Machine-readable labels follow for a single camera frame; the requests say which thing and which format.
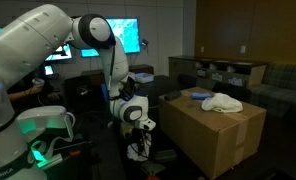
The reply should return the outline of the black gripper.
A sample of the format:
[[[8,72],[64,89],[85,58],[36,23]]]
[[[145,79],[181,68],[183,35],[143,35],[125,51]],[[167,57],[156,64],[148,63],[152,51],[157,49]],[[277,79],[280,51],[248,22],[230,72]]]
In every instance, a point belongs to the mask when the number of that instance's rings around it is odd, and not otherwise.
[[[141,129],[134,129],[132,132],[133,135],[133,150],[142,157],[148,157],[147,154],[147,143],[144,137],[144,133]]]

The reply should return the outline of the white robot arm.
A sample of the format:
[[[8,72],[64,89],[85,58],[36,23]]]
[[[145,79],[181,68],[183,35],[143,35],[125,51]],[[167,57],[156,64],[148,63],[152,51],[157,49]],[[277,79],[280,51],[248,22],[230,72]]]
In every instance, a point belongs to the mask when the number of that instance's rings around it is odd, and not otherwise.
[[[102,60],[110,112],[138,129],[152,130],[148,99],[121,96],[129,66],[124,48],[101,15],[70,17],[59,7],[44,4],[18,17],[0,31],[0,180],[46,180],[16,121],[7,90],[47,62],[62,45],[94,49]]]

